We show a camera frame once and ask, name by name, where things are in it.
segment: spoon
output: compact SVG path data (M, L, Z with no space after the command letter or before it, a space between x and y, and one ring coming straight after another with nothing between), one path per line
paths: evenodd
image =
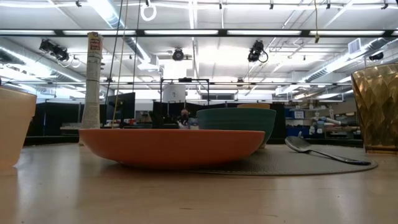
M304 139L302 138L298 138L296 136L288 136L287 138L285 138L285 142L286 145L288 147L290 147L291 149L295 150L296 152L302 152L302 153L310 153L310 152L316 152L318 154L327 156L331 159L334 159L336 161L340 161L340 162L344 162L347 164L352 164L352 165L359 165L359 166L368 166L371 163L370 162L366 162L366 161L359 161L356 159L349 159L349 158L345 158L342 156L335 156L335 155L331 155L325 152L320 152L320 151L316 151L313 149L310 149L311 144L306 142Z

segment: woven placemat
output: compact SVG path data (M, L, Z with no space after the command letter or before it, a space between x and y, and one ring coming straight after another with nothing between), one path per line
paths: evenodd
M371 165L350 165L315 153L298 153L286 145L267 145L265 149L259 149L241 161L189 172L230 175L320 175L359 172L377 167L376 161L366 157L364 149L325 145L312 145L312 149L350 159L369 161Z

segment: wooden table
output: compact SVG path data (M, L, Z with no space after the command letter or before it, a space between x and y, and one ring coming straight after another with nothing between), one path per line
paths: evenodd
M26 147L0 170L0 223L397 223L398 157L303 177L155 172L77 144Z

